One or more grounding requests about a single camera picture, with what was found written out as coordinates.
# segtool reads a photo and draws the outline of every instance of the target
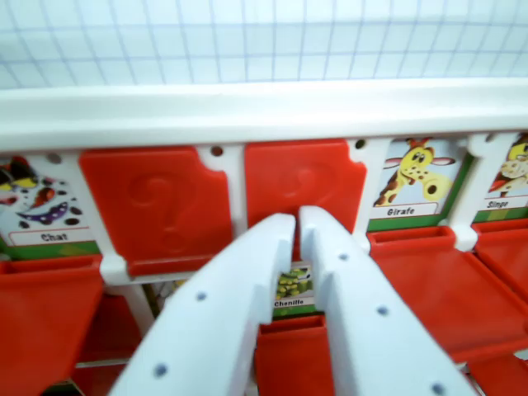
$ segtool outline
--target white tiled wall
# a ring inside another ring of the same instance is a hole
[[[525,0],[0,0],[0,88],[498,76]]]

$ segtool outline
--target red flap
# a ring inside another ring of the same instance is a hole
[[[277,320],[260,326],[255,374],[261,396],[333,396],[324,316]]]
[[[370,255],[438,343],[458,362],[528,347],[528,305],[448,227],[368,234]]]
[[[233,240],[228,179],[195,148],[92,150],[79,163],[131,275],[198,270]]]
[[[486,396],[525,396],[528,364],[514,356],[468,363],[469,372]]]
[[[2,263],[2,394],[40,394],[70,376],[102,295],[100,262],[85,256]]]
[[[497,276],[528,302],[528,219],[475,224],[475,252]]]
[[[297,215],[301,206],[316,205],[354,230],[366,168],[350,160],[346,140],[248,144],[245,165],[249,227],[274,213]],[[298,236],[293,254],[300,260]]]

